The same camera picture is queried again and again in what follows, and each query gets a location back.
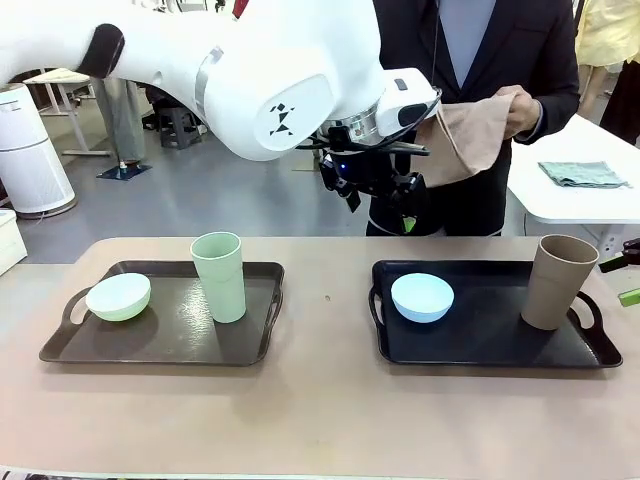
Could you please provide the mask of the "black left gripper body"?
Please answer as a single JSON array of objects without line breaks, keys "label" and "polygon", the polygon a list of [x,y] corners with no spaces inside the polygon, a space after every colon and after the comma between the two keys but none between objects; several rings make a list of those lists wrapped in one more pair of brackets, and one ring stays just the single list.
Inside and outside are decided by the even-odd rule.
[{"label": "black left gripper body", "polygon": [[330,154],[334,160],[344,165],[343,177],[352,182],[359,193],[376,198],[394,199],[394,178],[410,174],[400,173],[392,165],[391,155],[385,151],[366,151],[351,155],[325,154]]}]

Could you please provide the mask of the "person's left hand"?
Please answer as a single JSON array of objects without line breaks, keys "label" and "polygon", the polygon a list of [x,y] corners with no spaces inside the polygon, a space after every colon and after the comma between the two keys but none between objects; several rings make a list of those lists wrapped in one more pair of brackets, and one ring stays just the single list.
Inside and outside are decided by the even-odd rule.
[{"label": "person's left hand", "polygon": [[511,96],[511,104],[504,139],[521,142],[536,140],[542,119],[542,105],[520,85],[503,86],[494,94],[495,98],[508,96]]}]

